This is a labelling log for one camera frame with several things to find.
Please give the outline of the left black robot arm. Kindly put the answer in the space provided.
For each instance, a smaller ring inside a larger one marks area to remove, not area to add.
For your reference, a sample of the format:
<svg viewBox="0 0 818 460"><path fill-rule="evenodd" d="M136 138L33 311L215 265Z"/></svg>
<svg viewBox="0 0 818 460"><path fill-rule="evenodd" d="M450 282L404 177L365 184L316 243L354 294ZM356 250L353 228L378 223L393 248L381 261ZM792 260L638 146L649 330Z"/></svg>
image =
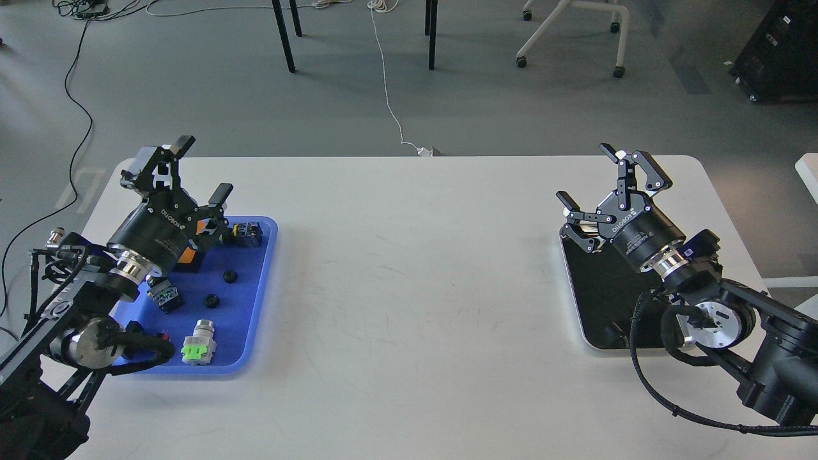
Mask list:
<svg viewBox="0 0 818 460"><path fill-rule="evenodd" d="M206 251L227 231L223 204L233 191L221 183L206 204L181 187L179 162L195 142L141 148L121 172L122 187L141 196L104 245L55 228L32 251L32 271L44 258L56 283L33 300L20 340L2 357L2 458L65 459L88 440L87 416L106 376L152 369L173 357L166 339L131 332L111 317L132 302L146 279L163 280L186 249Z"/></svg>

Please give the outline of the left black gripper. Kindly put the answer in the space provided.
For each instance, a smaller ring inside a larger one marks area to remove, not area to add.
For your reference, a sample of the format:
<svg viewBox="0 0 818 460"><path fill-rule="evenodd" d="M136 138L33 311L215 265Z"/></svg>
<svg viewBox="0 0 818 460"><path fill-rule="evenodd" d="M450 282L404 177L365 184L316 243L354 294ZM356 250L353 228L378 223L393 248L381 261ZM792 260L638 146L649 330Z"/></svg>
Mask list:
<svg viewBox="0 0 818 460"><path fill-rule="evenodd" d="M224 207L233 184L220 183L204 206L181 187L179 162L195 141L182 135L168 148L144 146L121 171L120 186L137 192L143 203L107 246L117 258L112 273L135 286L169 274L186 247L207 252L228 228Z"/></svg>

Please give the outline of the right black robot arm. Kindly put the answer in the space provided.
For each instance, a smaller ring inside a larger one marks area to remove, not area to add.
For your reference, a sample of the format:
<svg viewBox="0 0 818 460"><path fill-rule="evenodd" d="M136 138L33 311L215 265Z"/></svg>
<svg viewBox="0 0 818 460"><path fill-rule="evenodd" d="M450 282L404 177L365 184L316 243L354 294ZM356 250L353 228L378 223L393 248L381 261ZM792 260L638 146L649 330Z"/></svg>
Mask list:
<svg viewBox="0 0 818 460"><path fill-rule="evenodd" d="M610 244L632 271L660 278L660 288L636 299L625 340L643 387L672 416L703 426L756 436L815 436L816 320L725 279L718 236L704 229L687 238L652 201L672 180L651 154L605 142L599 147L617 166L616 187L593 212L581 210L569 193L556 192L565 215L560 237L588 254ZM658 335L665 351L693 367L721 367L738 381L742 404L773 425L714 421L684 410L649 384L636 345L652 303L663 306Z"/></svg>

